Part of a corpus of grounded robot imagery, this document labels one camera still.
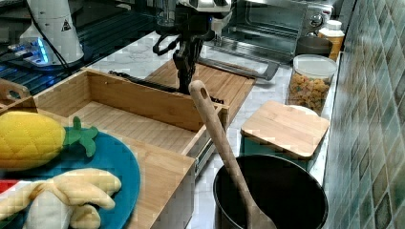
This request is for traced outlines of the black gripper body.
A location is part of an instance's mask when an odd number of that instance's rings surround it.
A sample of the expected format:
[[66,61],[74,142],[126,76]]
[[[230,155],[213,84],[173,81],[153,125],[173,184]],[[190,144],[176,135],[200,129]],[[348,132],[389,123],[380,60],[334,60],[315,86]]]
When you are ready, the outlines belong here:
[[232,14],[231,4],[156,4],[156,33],[160,41],[177,36],[181,41],[212,40]]

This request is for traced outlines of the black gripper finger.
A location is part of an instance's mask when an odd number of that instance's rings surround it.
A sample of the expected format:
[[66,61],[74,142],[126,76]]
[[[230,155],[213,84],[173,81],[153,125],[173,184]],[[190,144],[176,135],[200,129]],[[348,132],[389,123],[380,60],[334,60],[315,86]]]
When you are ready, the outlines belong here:
[[189,42],[183,41],[178,50],[173,53],[173,59],[175,66],[178,70],[178,79],[180,81],[179,92],[182,94],[188,94],[188,85],[191,81],[191,67],[188,61],[190,54]]
[[203,42],[200,38],[187,39],[184,41],[184,61],[186,68],[184,70],[183,87],[184,93],[189,94],[189,84],[196,70],[196,62],[200,57]]

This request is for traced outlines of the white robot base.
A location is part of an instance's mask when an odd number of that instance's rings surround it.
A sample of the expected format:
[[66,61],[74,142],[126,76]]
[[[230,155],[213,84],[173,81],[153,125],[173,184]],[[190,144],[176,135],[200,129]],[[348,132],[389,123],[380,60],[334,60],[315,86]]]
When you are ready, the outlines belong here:
[[69,0],[26,0],[32,24],[19,42],[8,46],[16,56],[39,67],[71,67],[85,56]]

